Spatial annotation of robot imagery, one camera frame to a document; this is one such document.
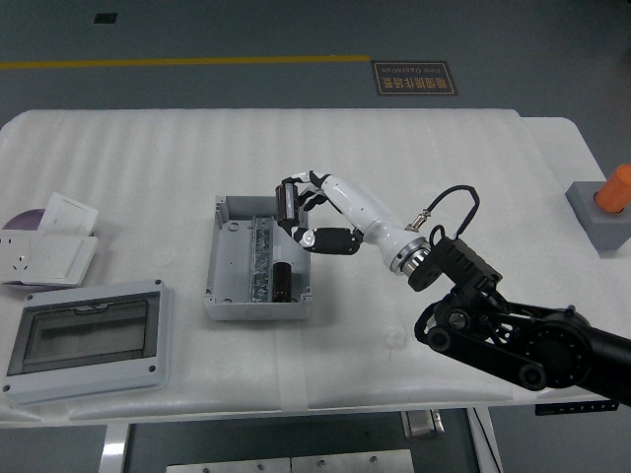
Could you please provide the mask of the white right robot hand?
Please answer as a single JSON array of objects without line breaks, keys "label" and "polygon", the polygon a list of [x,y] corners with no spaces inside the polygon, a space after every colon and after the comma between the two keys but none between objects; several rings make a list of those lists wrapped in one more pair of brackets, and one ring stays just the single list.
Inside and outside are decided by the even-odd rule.
[{"label": "white right robot hand", "polygon": [[[275,189],[277,225],[302,249],[319,254],[352,255],[362,243],[376,246],[385,266],[409,275],[430,251],[428,240],[406,229],[366,188],[330,173],[313,170],[290,175]],[[301,216],[330,204],[350,228],[308,228]]]}]

